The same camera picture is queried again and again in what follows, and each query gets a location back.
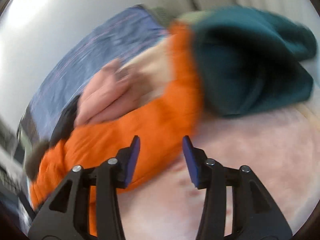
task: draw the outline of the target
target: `orange garment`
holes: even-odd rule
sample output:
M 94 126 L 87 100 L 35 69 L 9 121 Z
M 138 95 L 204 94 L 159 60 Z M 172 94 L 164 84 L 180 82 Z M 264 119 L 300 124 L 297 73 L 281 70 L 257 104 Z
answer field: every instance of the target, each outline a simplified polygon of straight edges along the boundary
M 128 147 L 134 135 L 141 141 L 131 190 L 164 170 L 181 152 L 182 137 L 192 134 L 202 108 L 200 82 L 191 55 L 191 30 L 175 24 L 171 28 L 170 59 L 174 80 L 164 94 L 120 119 L 75 128 L 68 141 L 60 141 L 44 155 L 39 174 L 31 184 L 36 208 L 74 165 L 100 165 Z M 96 232 L 95 190 L 90 192 L 90 233 Z

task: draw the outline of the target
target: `pink cloth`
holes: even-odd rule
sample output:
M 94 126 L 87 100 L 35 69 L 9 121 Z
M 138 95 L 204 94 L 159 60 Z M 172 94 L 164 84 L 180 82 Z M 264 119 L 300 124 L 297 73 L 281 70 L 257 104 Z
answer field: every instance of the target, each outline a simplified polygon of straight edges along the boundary
M 120 67 L 114 59 L 92 77 L 79 99 L 75 127 L 111 121 L 138 107 L 137 75 Z

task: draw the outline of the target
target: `blue cloth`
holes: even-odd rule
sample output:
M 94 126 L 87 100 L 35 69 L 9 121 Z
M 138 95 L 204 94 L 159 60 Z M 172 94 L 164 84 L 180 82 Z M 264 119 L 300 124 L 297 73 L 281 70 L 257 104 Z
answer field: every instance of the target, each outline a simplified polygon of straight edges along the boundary
M 65 106 L 106 63 L 128 62 L 167 35 L 141 6 L 127 8 L 82 39 L 45 78 L 29 109 L 39 138 L 50 138 Z

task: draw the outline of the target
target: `silver rivet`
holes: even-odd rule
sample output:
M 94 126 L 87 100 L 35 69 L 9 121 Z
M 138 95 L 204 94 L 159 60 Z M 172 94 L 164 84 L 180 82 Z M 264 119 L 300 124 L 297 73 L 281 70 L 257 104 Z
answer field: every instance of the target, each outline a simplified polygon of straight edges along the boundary
M 81 171 L 81 169 L 82 169 L 82 167 L 80 165 L 76 165 L 76 166 L 73 166 L 72 171 L 78 172 L 78 171 Z
M 243 172 L 249 172 L 249 171 L 251 171 L 251 169 L 250 169 L 249 166 L 243 165 L 243 166 L 241 166 L 241 171 L 243 171 Z
M 208 164 L 210 166 L 213 166 L 215 163 L 216 163 L 216 161 L 214 159 L 211 159 L 211 158 L 209 158 L 209 159 L 207 159 L 205 161 L 205 164 Z
M 111 159 L 108 160 L 108 163 L 111 164 L 111 165 L 114 165 L 114 164 L 118 163 L 118 160 L 116 158 L 111 158 Z

